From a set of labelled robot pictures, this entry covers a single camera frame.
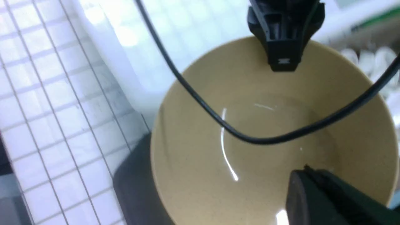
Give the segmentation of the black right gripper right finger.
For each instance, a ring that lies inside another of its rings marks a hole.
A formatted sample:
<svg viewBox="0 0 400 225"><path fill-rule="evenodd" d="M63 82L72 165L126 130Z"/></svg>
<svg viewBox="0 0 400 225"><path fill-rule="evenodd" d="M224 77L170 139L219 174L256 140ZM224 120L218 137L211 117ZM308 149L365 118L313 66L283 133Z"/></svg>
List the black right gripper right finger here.
<svg viewBox="0 0 400 225"><path fill-rule="evenodd" d="M304 166L290 174L286 198L290 225L398 225L399 213L331 172Z"/></svg>

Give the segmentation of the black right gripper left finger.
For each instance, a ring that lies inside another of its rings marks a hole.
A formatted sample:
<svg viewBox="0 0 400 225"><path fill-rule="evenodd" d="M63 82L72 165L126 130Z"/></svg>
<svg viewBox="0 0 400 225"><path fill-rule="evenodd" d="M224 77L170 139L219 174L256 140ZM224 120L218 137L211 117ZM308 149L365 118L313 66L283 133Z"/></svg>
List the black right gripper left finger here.
<svg viewBox="0 0 400 225"><path fill-rule="evenodd" d="M303 51L325 20L319 0L251 0L247 24L262 44L275 72L293 72Z"/></svg>

